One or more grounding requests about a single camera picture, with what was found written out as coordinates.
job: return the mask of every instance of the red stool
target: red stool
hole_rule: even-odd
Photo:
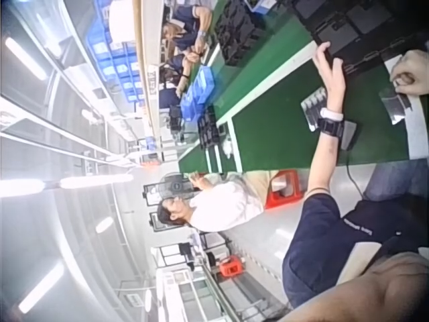
[[[219,269],[223,277],[234,277],[243,273],[241,260],[235,255],[231,255],[222,260]]]
[[[295,203],[304,197],[304,193],[300,190],[300,180],[296,170],[283,170],[279,171],[277,175],[272,179],[279,178],[281,176],[286,177],[286,184],[291,185],[293,188],[292,194],[283,196],[279,191],[272,191],[271,185],[269,186],[267,203],[265,204],[265,210],[273,209],[290,203]]]

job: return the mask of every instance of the floor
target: floor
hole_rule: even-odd
[[[375,165],[352,166],[353,179],[364,190]],[[331,182],[331,192],[342,215],[352,210],[360,195],[349,180],[345,167],[338,167]],[[300,220],[302,202],[273,209],[249,223],[240,225],[225,235],[246,260],[246,269],[281,302],[287,303],[281,284],[282,261]]]

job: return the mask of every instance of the dark hair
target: dark hair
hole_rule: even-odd
[[[164,225],[170,225],[170,226],[182,226],[185,225],[186,222],[185,220],[179,218],[176,220],[171,220],[170,217],[172,215],[171,211],[169,211],[168,209],[166,209],[163,205],[163,202],[165,200],[169,200],[172,198],[165,198],[162,199],[162,201],[159,203],[158,205],[158,210],[156,211],[157,216],[158,216],[158,221],[160,221],[161,223],[163,223]]]

